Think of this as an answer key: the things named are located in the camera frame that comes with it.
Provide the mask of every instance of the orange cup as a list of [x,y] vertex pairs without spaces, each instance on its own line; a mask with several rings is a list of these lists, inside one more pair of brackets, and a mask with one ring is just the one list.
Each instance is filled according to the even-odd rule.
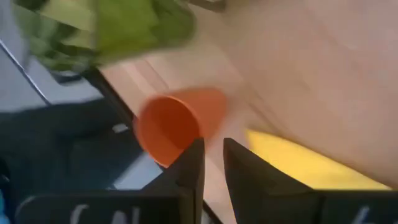
[[171,165],[197,138],[208,142],[225,117],[227,99],[215,88],[192,88],[149,100],[134,127],[140,145],[156,162]]

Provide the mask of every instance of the gray floor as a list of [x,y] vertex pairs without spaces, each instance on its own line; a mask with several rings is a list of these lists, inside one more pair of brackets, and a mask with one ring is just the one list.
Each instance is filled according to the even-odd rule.
[[[0,41],[19,63],[24,63],[27,49],[12,17],[10,0],[0,0]],[[59,85],[34,57],[29,60],[25,69],[51,104],[102,97],[88,82]],[[0,49],[0,111],[19,111],[38,106],[45,106],[44,101]],[[147,154],[143,154],[116,181],[115,186],[118,189],[140,189],[160,172],[155,162]]]

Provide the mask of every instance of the green bag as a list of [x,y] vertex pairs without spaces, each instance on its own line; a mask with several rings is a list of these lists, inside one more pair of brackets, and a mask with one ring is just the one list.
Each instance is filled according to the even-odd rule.
[[195,30],[176,0],[14,0],[14,12],[30,51],[53,72],[175,47]]

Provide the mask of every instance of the wooden table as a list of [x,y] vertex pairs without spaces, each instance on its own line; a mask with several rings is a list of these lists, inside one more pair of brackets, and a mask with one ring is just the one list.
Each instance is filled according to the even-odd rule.
[[185,47],[102,68],[130,109],[149,96],[217,86],[229,116],[206,157],[205,200],[234,223],[221,139],[244,127],[290,139],[398,186],[398,1],[230,0],[192,6]]

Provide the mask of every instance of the yellow object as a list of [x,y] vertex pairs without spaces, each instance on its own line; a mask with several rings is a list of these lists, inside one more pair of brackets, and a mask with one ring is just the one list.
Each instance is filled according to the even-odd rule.
[[303,146],[270,134],[248,130],[251,150],[301,183],[319,190],[391,190]]

